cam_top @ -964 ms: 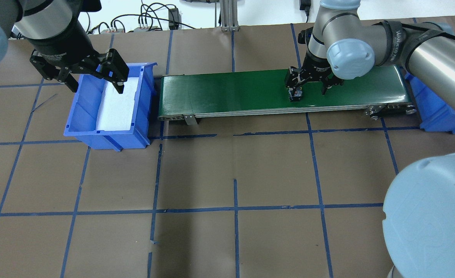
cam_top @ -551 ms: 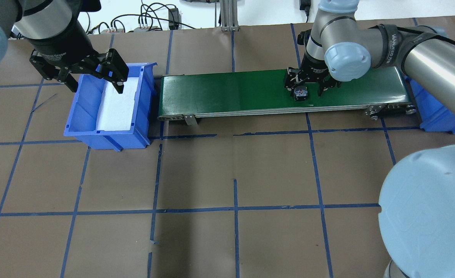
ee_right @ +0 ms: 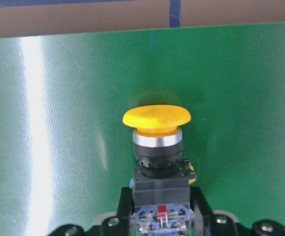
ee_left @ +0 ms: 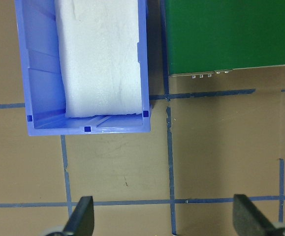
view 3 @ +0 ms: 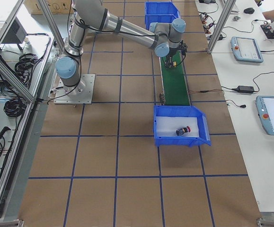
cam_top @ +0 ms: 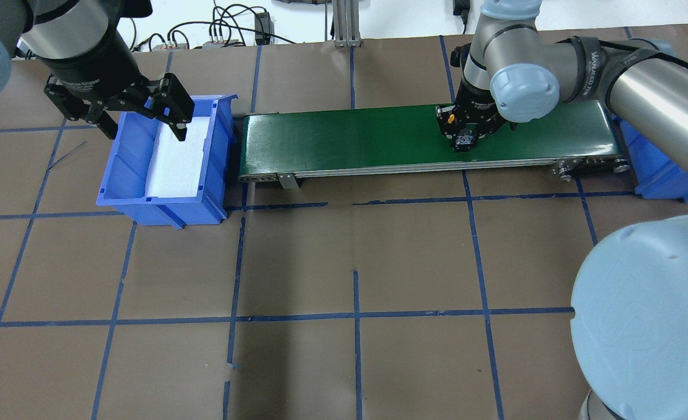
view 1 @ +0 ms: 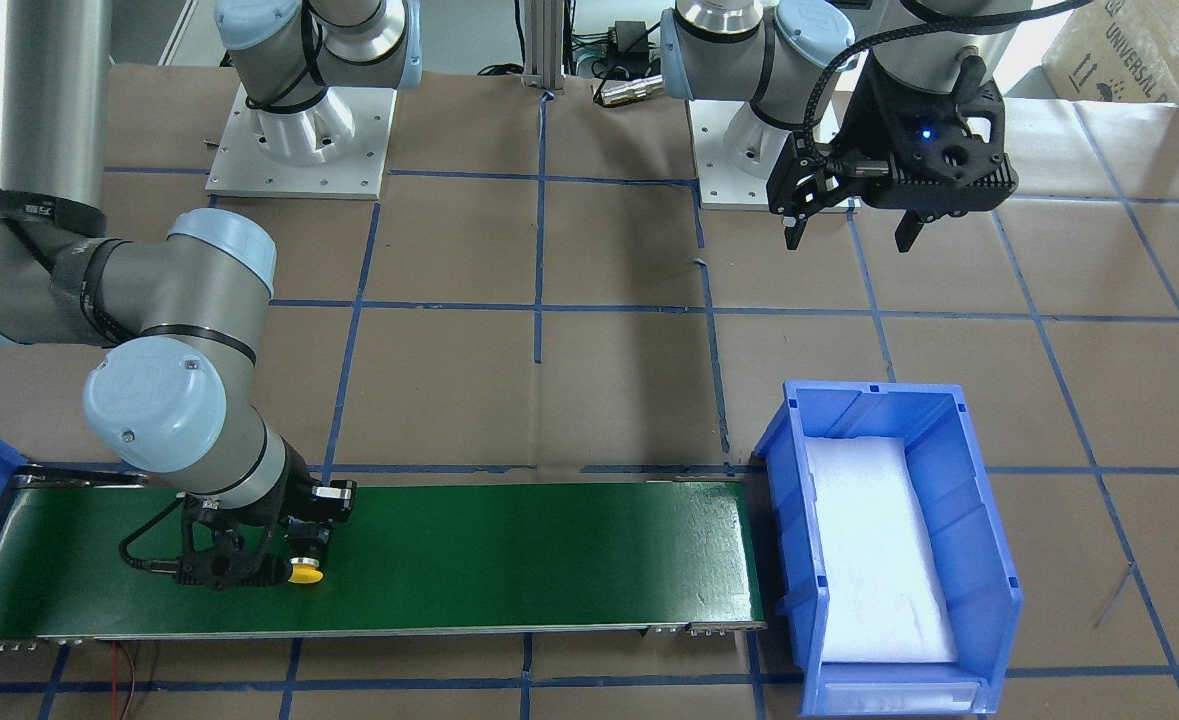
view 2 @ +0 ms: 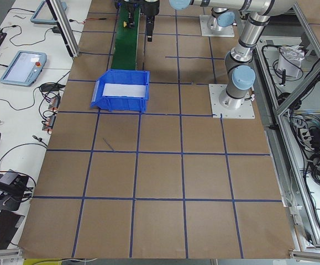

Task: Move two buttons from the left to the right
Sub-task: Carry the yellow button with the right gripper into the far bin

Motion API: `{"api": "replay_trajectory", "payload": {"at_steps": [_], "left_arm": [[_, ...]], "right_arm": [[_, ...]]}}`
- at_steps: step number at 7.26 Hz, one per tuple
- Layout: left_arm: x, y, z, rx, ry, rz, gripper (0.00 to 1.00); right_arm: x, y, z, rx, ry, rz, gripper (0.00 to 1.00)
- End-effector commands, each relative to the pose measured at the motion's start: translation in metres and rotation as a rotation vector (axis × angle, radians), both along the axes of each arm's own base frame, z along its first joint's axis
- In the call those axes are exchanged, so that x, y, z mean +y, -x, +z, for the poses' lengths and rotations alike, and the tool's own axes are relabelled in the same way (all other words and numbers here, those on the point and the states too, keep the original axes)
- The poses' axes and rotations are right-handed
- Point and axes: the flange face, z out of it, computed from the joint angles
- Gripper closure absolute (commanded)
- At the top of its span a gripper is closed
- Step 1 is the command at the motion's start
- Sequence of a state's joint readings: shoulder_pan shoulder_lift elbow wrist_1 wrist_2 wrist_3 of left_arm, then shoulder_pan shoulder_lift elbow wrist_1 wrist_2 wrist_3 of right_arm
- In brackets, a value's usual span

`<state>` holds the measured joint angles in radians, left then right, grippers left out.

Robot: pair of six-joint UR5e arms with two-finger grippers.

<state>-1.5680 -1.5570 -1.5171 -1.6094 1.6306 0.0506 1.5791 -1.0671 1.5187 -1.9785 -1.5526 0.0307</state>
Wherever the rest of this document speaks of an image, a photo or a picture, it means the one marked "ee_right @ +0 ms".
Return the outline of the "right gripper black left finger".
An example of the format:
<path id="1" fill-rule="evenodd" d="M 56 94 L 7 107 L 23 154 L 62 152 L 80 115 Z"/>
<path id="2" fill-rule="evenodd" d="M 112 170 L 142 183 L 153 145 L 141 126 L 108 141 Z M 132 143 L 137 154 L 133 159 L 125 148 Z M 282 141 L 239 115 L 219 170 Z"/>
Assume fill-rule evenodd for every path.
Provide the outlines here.
<path id="1" fill-rule="evenodd" d="M 118 202 L 116 217 L 118 218 L 117 236 L 130 236 L 132 228 L 132 190 L 129 187 L 123 187 Z"/>

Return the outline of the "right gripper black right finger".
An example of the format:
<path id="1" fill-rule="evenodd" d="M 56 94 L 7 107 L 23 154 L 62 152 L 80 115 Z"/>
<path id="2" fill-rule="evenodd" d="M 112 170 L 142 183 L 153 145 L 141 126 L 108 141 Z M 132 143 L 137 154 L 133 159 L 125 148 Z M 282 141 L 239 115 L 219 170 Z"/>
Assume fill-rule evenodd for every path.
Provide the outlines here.
<path id="1" fill-rule="evenodd" d="M 193 211 L 192 226 L 196 236 L 210 236 L 210 219 L 213 211 L 199 187 L 190 188 L 191 209 Z"/>

